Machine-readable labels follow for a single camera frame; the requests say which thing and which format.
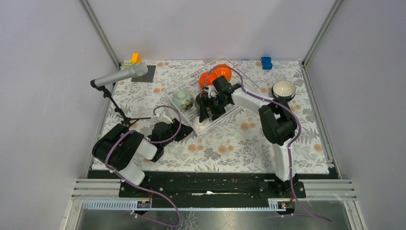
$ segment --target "blue object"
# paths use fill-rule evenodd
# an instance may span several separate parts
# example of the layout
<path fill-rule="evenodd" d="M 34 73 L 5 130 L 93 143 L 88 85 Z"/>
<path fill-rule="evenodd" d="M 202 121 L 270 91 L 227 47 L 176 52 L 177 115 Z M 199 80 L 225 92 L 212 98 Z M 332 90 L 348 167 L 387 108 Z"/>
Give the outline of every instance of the blue object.
<path fill-rule="evenodd" d="M 270 57 L 261 57 L 262 69 L 272 69 L 272 59 Z"/>

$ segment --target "gray wall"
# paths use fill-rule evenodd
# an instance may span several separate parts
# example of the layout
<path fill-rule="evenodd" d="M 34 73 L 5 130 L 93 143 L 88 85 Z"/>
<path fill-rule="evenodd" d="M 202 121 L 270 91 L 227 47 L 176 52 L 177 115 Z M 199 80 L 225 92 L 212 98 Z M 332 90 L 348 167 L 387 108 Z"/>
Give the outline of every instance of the gray wall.
<path fill-rule="evenodd" d="M 0 3 L 0 229 L 54 230 L 83 175 L 114 71 L 79 1 Z"/>
<path fill-rule="evenodd" d="M 406 1 L 344 1 L 309 65 L 369 229 L 404 229 Z"/>
<path fill-rule="evenodd" d="M 305 57 L 334 0 L 89 0 L 117 56 Z"/>

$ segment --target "microphone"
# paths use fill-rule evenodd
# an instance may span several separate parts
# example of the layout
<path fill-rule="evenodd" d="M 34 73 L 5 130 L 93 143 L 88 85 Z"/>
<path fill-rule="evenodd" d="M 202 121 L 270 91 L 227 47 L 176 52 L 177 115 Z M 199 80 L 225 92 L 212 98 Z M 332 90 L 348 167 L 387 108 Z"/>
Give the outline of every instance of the microphone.
<path fill-rule="evenodd" d="M 116 73 L 109 74 L 97 79 L 94 79 L 90 82 L 90 85 L 95 88 L 99 89 L 102 86 L 112 84 L 118 81 L 122 81 L 128 78 L 138 78 L 144 76 L 148 72 L 148 67 L 145 63 L 135 63 L 132 66 L 120 70 Z"/>

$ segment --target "dish rack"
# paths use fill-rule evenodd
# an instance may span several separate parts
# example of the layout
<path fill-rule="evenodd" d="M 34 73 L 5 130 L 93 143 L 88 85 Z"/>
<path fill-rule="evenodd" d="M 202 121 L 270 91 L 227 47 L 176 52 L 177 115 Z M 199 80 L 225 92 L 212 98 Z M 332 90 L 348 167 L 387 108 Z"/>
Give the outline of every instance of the dish rack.
<path fill-rule="evenodd" d="M 193 128 L 194 132 L 197 134 L 197 136 L 201 137 L 204 134 L 208 133 L 210 130 L 227 120 L 230 116 L 233 114 L 237 113 L 242 109 L 241 106 L 229 104 L 225 107 L 226 113 L 223 114 L 221 117 L 218 119 L 214 120 L 211 122 L 211 124 L 206 127 L 205 129 L 198 131 L 193 127 L 193 119 L 195 117 L 199 116 L 199 110 L 196 108 L 196 102 L 194 102 L 194 105 L 191 109 L 186 110 L 181 112 L 176 106 L 175 103 L 172 101 L 173 96 L 178 92 L 178 91 L 188 91 L 192 94 L 192 96 L 195 98 L 196 95 L 202 92 L 202 89 L 199 87 L 199 78 L 204 72 L 208 72 L 211 68 L 218 64 L 223 64 L 226 63 L 229 67 L 237 70 L 243 77 L 244 80 L 244 88 L 249 90 L 250 92 L 259 92 L 260 87 L 255 84 L 247 75 L 245 75 L 241 70 L 233 63 L 231 62 L 228 58 L 222 56 L 217 58 L 216 60 L 210 62 L 206 66 L 202 67 L 201 69 L 197 70 L 196 72 L 187 75 L 185 78 L 183 78 L 180 81 L 175 82 L 174 84 L 168 86 L 165 88 L 164 93 L 166 96 L 169 98 L 170 102 L 172 103 L 173 107 L 178 110 L 178 112 L 182 116 L 182 120 L 186 121 L 190 127 Z M 232 77 L 230 80 L 230 83 L 232 85 L 236 83 L 241 83 L 240 77 L 235 73 L 232 72 Z"/>

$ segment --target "yellow block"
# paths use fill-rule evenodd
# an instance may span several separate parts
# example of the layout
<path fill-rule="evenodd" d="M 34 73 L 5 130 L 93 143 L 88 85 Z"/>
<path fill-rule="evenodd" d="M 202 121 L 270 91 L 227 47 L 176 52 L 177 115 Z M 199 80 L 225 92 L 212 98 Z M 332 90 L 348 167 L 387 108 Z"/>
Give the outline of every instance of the yellow block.
<path fill-rule="evenodd" d="M 133 65 L 135 63 L 140 63 L 140 62 L 142 62 L 142 60 L 141 60 L 139 53 L 133 53 L 133 57 L 131 58 L 131 65 Z"/>

